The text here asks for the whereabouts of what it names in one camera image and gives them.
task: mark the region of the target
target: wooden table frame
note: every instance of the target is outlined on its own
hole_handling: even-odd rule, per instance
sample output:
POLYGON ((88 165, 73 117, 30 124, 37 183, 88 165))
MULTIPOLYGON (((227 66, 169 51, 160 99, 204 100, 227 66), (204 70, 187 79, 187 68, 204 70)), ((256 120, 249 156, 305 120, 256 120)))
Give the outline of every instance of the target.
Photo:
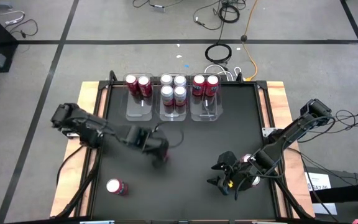
MULTIPOLYGON (((287 96, 285 94, 284 84, 283 82, 266 82, 266 84, 267 91, 265 92, 268 93, 267 95, 264 94, 264 90, 262 88, 259 88, 260 104, 262 107, 265 127, 271 127, 269 123, 268 114, 268 110, 271 109, 274 126, 276 128, 285 128, 288 124, 292 122, 292 117, 288 105, 287 96)), ((101 97, 99 99, 99 110, 95 111, 98 89, 99 82, 83 82, 77 103, 82 109, 86 110, 87 112, 96 112, 95 114, 102 117, 104 113, 104 106, 106 104, 106 98, 108 95, 108 89, 104 88, 102 90, 101 97)), ((67 158, 78 147, 78 139, 68 140, 64 159, 67 158)), ((297 143, 292 144, 291 147, 296 150, 299 150, 297 143)), ((91 169, 94 158, 95 153, 93 151, 90 156, 88 170, 91 169)), ((54 216, 60 213, 64 209, 66 204, 74 196, 75 192, 80 186, 80 180, 83 173, 85 159, 86 150, 83 149, 65 164, 64 168, 60 173, 60 180, 56 189, 55 199, 53 201, 50 216, 54 216)), ((291 191, 291 193, 296 198, 298 203, 303 207, 303 209, 311 216, 314 216, 305 173, 303 170, 303 163, 301 161, 300 155, 296 152, 286 150, 284 151, 284 160, 285 180, 287 182, 288 189, 291 191)), ((281 217, 287 217, 283 194, 278 188, 278 186, 276 186, 276 192, 280 208, 280 215, 281 217)), ((86 215, 89 198, 90 185, 86 189, 86 192, 84 193, 83 199, 81 201, 81 210, 79 212, 81 216, 86 215)), ((293 211, 292 213, 295 218, 298 217, 295 211, 293 211)))

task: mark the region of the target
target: concrete floor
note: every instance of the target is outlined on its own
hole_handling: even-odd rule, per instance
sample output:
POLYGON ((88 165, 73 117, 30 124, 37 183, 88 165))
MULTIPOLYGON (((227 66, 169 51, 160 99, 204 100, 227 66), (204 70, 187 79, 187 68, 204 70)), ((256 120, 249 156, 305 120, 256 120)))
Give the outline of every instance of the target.
MULTIPOLYGON (((35 19, 39 33, 29 40, 60 40, 73 0, 15 0, 14 10, 35 19)), ((153 0, 170 4, 175 0, 153 0)), ((192 21, 194 11, 210 0, 184 0, 165 14, 128 0, 79 0, 68 40, 217 39, 192 21)), ((240 21, 224 26, 223 39, 238 39, 244 32, 253 0, 241 11, 240 21)), ((347 0, 358 26, 358 0, 347 0)), ((211 9, 198 14, 207 26, 219 25, 211 9)), ((11 16, 0 16, 0 22, 11 16)), ((34 27, 24 26, 32 32, 34 27)), ((249 39, 357 40, 339 0, 260 0, 252 17, 249 39)), ((131 72, 186 74, 203 72, 207 44, 65 45, 53 76, 30 150, 25 160, 5 222, 48 218, 55 195, 57 169, 67 140, 50 127, 60 103, 77 101, 83 81, 105 80, 110 70, 119 78, 131 72)), ((254 72, 240 45, 231 44, 227 65, 254 72)), ((35 107, 55 56, 57 45, 20 45, 9 73, 0 73, 0 207, 29 130, 35 107)), ((284 81, 293 118, 310 99, 319 98, 333 111, 358 113, 358 44, 252 44, 257 62, 256 80, 284 81)), ((211 52, 215 57, 223 53, 211 52)), ((340 124, 335 130, 343 128, 340 124)), ((300 144, 302 152, 328 169, 358 173, 358 128, 324 135, 300 144)))

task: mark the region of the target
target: paper sheet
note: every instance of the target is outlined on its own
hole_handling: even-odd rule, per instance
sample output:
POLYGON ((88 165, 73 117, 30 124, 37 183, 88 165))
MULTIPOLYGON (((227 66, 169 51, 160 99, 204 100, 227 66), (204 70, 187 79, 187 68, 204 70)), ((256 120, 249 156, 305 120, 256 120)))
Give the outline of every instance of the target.
MULTIPOLYGON (((313 184, 314 190, 323 190, 330 189, 331 184, 329 183, 329 177, 327 174, 314 174, 309 173, 311 182, 313 184)), ((309 191, 311 191, 311 184, 308 178, 308 174, 305 172, 306 181, 308 182, 309 191)), ((333 214, 337 215, 335 203, 324 203, 324 205, 328 208, 328 210, 333 214)), ((324 209, 324 207, 320 203, 313 204, 313 210, 318 214, 328 214, 328 212, 324 209)))

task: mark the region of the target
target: wooden board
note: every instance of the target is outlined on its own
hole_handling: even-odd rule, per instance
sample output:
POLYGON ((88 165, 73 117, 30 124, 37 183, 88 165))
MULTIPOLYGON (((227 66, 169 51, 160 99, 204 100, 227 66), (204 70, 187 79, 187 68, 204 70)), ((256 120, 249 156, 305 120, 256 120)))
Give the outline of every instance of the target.
MULTIPOLYGON (((81 108, 89 113, 93 113, 94 104, 96 103, 96 95, 98 92, 99 82, 83 82, 81 86, 78 104, 81 108)), ((285 94, 283 82, 267 82, 270 104, 272 106, 273 118, 276 128, 284 128, 292 122, 290 108, 288 105, 287 96, 285 94)), ((103 115, 104 104, 107 90, 103 90, 101 104, 99 106, 98 116, 103 115)), ((263 91, 259 91, 262 112, 264 116, 265 126, 270 127, 267 110, 264 100, 263 91)), ((78 140, 69 140, 66 148, 65 158, 75 151, 79 145, 78 140)), ((292 148, 298 150, 297 143, 291 145, 292 148)), ((294 195, 296 200, 305 209, 307 213, 314 216, 313 207, 306 183, 306 178, 303 171, 303 164, 300 155, 296 152, 286 150, 284 152, 285 158, 285 177, 288 188, 294 195)), ((53 201, 51 216, 60 213, 66 204, 71 200, 74 193, 77 191, 81 179, 83 163, 85 161, 85 149, 73 156, 62 169, 60 174, 60 181, 57 186, 55 200, 53 201)), ((89 188, 84 193, 83 203, 81 206, 81 215, 86 214, 86 207, 88 205, 89 188)), ((278 202, 280 205, 280 213, 282 217, 286 217, 285 204, 283 195, 278 190, 278 202)))

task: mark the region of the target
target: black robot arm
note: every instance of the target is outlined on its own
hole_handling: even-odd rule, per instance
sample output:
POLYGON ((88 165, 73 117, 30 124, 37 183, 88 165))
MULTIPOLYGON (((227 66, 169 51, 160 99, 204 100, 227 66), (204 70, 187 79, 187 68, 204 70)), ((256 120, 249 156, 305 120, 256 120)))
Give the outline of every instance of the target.
POLYGON ((332 119, 331 110, 318 99, 310 100, 301 109, 301 116, 289 124, 285 129, 278 129, 268 136, 268 144, 258 149, 247 160, 238 160, 233 152, 221 154, 217 163, 212 166, 214 170, 223 170, 224 177, 207 180, 216 185, 224 194, 229 189, 235 189, 235 199, 238 191, 247 190, 257 177, 271 177, 276 181, 284 196, 294 208, 300 218, 312 218, 295 200, 285 184, 279 179, 275 168, 283 156, 283 150, 306 134, 307 131, 323 126, 332 119))
POLYGON ((142 128, 136 125, 116 126, 106 119, 92 115, 81 109, 77 104, 59 105, 51 118, 53 128, 64 135, 76 133, 80 136, 81 145, 99 148, 105 134, 114 136, 119 142, 154 156, 153 166, 165 163, 169 143, 162 131, 142 128))

